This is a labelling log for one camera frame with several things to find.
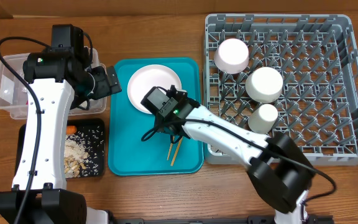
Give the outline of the orange carrot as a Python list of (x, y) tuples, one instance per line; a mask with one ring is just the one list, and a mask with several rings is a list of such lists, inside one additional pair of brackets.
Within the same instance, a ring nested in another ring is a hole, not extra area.
[(76, 126), (67, 126), (66, 135), (75, 134), (77, 132)]

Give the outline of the white cup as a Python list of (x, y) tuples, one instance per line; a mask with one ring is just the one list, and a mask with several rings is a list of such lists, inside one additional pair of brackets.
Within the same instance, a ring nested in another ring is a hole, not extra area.
[(274, 105), (264, 104), (257, 108), (249, 117), (250, 129), (259, 134), (268, 133), (278, 118), (278, 110)]

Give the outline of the pink shallow bowl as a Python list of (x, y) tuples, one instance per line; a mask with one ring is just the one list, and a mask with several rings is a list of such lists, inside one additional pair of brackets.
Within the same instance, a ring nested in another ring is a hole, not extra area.
[(248, 46), (239, 39), (227, 39), (215, 51), (214, 63), (222, 72), (228, 74), (240, 73), (249, 64)]

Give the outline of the white bowl with food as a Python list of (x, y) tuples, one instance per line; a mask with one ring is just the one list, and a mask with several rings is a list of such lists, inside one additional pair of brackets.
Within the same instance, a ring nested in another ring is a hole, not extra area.
[(283, 78), (280, 72), (272, 67), (256, 69), (246, 79), (246, 92), (259, 103), (271, 103), (281, 95)]

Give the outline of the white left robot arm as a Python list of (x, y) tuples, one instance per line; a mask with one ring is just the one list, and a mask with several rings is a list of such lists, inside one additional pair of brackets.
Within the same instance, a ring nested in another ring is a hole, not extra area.
[(30, 54), (24, 69), (47, 66), (48, 78), (20, 76), (6, 61), (1, 63), (23, 83), (28, 114), (21, 161), (12, 189), (0, 192), (0, 215), (8, 223), (113, 223), (112, 213), (89, 208), (84, 196), (66, 190), (63, 171), (68, 112), (75, 90), (68, 82), (91, 66), (93, 51)]

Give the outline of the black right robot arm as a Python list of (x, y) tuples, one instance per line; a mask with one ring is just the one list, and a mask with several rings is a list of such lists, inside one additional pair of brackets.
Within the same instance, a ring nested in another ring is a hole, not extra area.
[(209, 144), (244, 166), (259, 197), (275, 209), (275, 223), (307, 221), (304, 202), (314, 173), (289, 136), (248, 131), (193, 100), (157, 103), (154, 115), (158, 131)]

